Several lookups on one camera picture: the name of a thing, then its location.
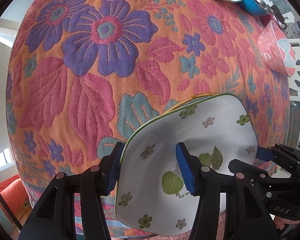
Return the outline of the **floral orange quilted mat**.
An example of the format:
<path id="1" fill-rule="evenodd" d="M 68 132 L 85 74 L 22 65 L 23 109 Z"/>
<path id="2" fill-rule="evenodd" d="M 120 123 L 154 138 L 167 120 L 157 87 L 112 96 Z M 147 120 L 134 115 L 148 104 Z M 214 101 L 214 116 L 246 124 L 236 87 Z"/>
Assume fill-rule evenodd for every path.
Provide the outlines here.
<path id="1" fill-rule="evenodd" d="M 259 18 L 221 0 L 34 0 L 6 86 L 12 153 L 34 205 L 58 173 L 81 173 L 193 95 L 228 92 L 258 143 L 287 140 L 288 77 L 269 70 Z"/>

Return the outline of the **pink bow bowl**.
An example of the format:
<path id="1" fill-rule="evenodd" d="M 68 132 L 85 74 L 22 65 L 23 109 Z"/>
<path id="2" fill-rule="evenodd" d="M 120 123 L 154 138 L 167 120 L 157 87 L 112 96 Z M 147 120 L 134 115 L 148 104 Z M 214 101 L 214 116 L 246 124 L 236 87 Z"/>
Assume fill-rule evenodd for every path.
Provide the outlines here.
<path id="1" fill-rule="evenodd" d="M 296 71 L 295 55 L 285 33 L 270 20 L 261 35 L 257 45 L 266 66 L 273 71 L 292 77 Z"/>

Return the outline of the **blue steel bowl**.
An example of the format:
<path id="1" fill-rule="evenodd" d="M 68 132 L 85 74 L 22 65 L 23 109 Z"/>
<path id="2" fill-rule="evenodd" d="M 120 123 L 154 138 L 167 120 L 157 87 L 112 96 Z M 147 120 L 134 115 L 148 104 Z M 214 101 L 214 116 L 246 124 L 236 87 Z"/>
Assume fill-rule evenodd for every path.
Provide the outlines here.
<path id="1" fill-rule="evenodd" d="M 252 16 L 266 16 L 270 14 L 270 7 L 264 0 L 241 0 L 239 6 Z"/>

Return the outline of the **round blue floral plate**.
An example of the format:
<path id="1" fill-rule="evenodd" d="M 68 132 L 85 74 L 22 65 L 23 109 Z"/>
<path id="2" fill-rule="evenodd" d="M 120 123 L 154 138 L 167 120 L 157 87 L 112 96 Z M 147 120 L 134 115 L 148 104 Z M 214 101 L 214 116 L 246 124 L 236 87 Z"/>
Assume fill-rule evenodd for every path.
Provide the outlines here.
<path id="1" fill-rule="evenodd" d="M 175 105 L 173 105 L 172 107 L 170 107 L 169 109 L 164 111 L 163 114 L 166 114 L 175 109 L 178 109 L 179 107 L 184 106 L 184 105 L 188 104 L 189 102 L 193 102 L 193 101 L 200 100 L 200 99 L 207 98 L 207 97 L 214 96 L 214 95 L 217 95 L 217 93 L 204 93 L 204 94 L 194 95 L 194 96 L 187 98 L 179 103 L 176 103 Z"/>

